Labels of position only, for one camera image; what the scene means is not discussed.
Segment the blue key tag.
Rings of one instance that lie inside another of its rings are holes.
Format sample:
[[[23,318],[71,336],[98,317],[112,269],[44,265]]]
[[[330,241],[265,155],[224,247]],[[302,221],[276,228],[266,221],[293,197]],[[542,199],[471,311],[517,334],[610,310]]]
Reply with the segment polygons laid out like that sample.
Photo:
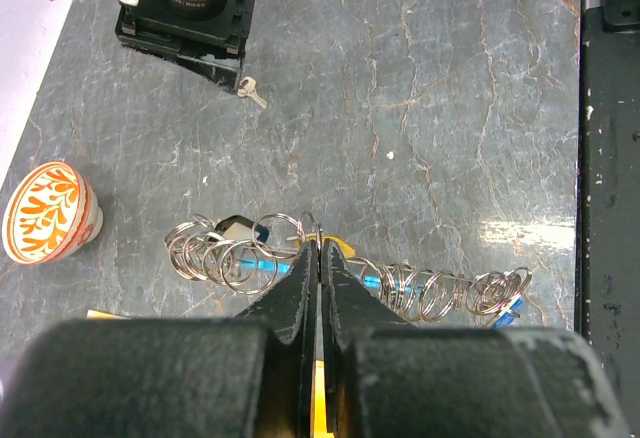
[[[506,309],[500,311],[491,327],[494,329],[509,327],[516,319],[520,318],[523,307],[523,299],[521,297],[514,298]]]

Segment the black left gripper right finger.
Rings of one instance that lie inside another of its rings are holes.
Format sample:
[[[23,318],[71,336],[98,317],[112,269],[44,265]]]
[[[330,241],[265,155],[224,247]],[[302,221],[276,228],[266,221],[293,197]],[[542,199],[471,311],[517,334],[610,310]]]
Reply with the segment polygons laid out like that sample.
[[[337,437],[626,437],[589,344],[553,328],[419,328],[321,255],[326,422]]]

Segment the yellow key tag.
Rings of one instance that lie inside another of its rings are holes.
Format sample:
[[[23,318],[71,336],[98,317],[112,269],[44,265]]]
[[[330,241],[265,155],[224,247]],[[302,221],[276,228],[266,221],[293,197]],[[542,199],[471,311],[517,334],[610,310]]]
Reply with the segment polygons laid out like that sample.
[[[344,242],[342,239],[335,236],[325,236],[323,238],[326,240],[335,241],[340,250],[343,252],[346,258],[353,258],[356,256],[355,249]],[[334,437],[334,434],[328,430],[326,411],[326,390],[325,390],[325,366],[324,361],[319,359],[320,352],[315,352],[315,361],[314,361],[314,384],[312,388],[312,406],[311,406],[311,416],[312,416],[312,436],[315,438],[318,437]]]

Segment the small silver key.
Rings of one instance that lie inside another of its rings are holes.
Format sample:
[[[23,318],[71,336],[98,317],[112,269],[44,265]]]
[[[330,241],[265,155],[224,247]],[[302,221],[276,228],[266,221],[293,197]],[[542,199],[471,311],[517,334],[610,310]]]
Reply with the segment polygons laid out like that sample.
[[[257,91],[257,82],[253,77],[246,76],[241,79],[237,95],[240,98],[250,98],[262,109],[266,109],[268,102],[262,98]]]

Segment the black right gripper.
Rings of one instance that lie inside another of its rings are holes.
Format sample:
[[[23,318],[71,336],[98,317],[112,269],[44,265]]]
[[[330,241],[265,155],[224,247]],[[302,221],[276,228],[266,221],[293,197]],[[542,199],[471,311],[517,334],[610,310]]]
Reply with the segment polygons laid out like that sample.
[[[122,5],[120,43],[192,71],[230,94],[243,74],[255,0],[139,0]]]

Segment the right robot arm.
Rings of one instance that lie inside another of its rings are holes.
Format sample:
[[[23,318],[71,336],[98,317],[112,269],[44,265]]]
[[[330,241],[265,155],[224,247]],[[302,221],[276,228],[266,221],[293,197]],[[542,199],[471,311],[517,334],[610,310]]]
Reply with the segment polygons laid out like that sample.
[[[120,43],[238,91],[255,0],[138,0],[121,4]]]

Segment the black key tag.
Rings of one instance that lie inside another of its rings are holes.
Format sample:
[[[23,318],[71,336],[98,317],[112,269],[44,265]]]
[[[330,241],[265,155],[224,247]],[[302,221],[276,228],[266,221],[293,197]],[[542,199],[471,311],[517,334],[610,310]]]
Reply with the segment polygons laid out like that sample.
[[[256,240],[265,243],[269,237],[269,229],[257,224],[242,215],[233,215],[219,221],[214,231],[225,240]]]

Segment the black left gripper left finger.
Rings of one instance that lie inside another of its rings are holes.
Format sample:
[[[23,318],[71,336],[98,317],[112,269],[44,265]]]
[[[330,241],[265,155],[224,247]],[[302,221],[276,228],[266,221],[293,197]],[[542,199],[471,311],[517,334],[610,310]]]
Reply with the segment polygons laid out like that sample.
[[[232,318],[75,319],[42,333],[1,404],[5,437],[307,437],[319,260]]]

